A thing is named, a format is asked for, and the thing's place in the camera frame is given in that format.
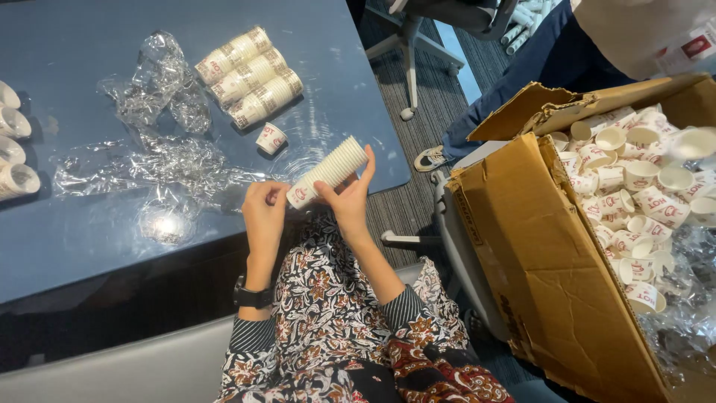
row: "open cardboard box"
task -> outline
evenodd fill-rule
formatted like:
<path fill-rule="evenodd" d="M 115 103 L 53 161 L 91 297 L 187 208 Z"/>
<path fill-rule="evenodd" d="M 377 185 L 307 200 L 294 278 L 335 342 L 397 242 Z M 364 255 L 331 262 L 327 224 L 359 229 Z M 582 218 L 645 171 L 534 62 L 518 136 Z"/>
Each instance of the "open cardboard box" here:
<path fill-rule="evenodd" d="M 716 379 L 667 386 L 608 269 L 549 134 L 625 105 L 661 103 L 669 122 L 716 126 L 716 83 L 680 75 L 574 94 L 532 82 L 469 140 L 510 140 L 448 184 L 511 332 L 513 353 L 598 402 L 716 401 Z"/>

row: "blue table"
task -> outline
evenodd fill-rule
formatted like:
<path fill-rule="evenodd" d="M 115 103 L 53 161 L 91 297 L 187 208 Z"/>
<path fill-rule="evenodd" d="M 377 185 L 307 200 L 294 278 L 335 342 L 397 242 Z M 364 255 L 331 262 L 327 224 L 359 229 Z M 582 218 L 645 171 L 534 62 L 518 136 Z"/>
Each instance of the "blue table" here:
<path fill-rule="evenodd" d="M 49 157 L 72 147 L 129 138 L 113 104 L 96 93 L 111 74 L 129 78 L 144 38 L 173 34 L 193 66 L 260 24 L 303 80 L 304 99 L 273 119 L 292 128 L 289 147 L 260 156 L 260 128 L 240 136 L 211 105 L 213 138 L 229 163 L 259 171 L 306 170 L 297 161 L 328 153 L 350 133 L 372 145 L 371 192 L 407 183 L 405 160 L 346 4 L 342 0 L 37 0 L 0 4 L 0 80 L 29 98 L 33 125 L 22 143 L 42 180 L 33 197 L 0 203 L 0 304 L 112 272 L 245 230 L 243 218 L 204 212 L 187 245 L 139 235 L 146 189 L 58 198 Z M 315 158 L 309 158 L 314 165 Z"/>

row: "sleeve cuff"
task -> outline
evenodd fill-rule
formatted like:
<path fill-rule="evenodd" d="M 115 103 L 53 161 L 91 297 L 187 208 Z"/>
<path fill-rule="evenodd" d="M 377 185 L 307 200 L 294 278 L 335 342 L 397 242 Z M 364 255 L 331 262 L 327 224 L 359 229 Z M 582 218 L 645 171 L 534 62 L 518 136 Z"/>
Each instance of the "sleeve cuff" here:
<path fill-rule="evenodd" d="M 276 321 L 245 321 L 233 319 L 233 334 L 229 349 L 232 351 L 266 351 L 276 342 Z"/>
<path fill-rule="evenodd" d="M 409 285 L 394 300 L 383 305 L 383 316 L 390 330 L 395 333 L 406 322 L 415 320 L 425 304 Z"/>

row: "chair caster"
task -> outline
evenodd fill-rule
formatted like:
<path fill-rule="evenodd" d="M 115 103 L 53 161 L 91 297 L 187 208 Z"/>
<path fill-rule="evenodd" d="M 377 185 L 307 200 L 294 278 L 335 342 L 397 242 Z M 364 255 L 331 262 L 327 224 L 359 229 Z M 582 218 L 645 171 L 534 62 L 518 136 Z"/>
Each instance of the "chair caster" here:
<path fill-rule="evenodd" d="M 447 75 L 450 77 L 457 77 L 458 74 L 460 74 L 460 68 L 455 63 L 450 63 L 450 66 L 447 68 Z"/>
<path fill-rule="evenodd" d="M 400 118 L 403 119 L 404 122 L 411 120 L 413 116 L 415 116 L 415 112 L 411 108 L 405 108 L 400 111 Z"/>

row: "sneaker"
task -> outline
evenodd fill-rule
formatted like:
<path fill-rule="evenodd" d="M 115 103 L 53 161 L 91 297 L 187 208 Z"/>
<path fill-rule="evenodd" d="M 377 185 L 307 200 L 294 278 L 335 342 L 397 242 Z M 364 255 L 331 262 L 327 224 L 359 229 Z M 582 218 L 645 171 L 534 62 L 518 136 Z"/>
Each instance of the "sneaker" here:
<path fill-rule="evenodd" d="M 413 165 L 418 172 L 430 172 L 446 162 L 448 159 L 442 154 L 442 146 L 437 146 L 420 153 Z"/>

